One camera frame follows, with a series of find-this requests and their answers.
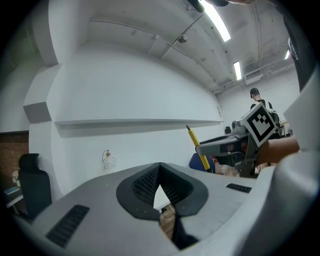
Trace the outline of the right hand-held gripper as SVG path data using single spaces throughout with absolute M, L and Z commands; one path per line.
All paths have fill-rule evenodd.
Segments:
M 242 150 L 232 157 L 234 167 L 240 177 L 253 178 L 260 147 L 276 129 L 271 112 L 260 102 L 241 119 L 232 122 L 231 134 L 202 141 L 195 150 L 199 155 L 214 157 L 225 157 Z

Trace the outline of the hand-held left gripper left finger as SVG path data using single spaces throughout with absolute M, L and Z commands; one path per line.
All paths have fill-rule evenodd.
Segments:
M 154 208 L 154 200 L 160 185 L 160 164 L 154 163 L 125 178 L 116 189 L 120 205 L 134 218 L 159 221 L 160 213 Z

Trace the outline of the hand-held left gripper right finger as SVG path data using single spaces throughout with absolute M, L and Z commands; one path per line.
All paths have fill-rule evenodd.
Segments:
M 179 250 L 196 244 L 199 240 L 188 234 L 183 217 L 196 215 L 209 197 L 208 188 L 199 180 L 166 164 L 159 166 L 159 185 L 175 209 L 171 241 Z

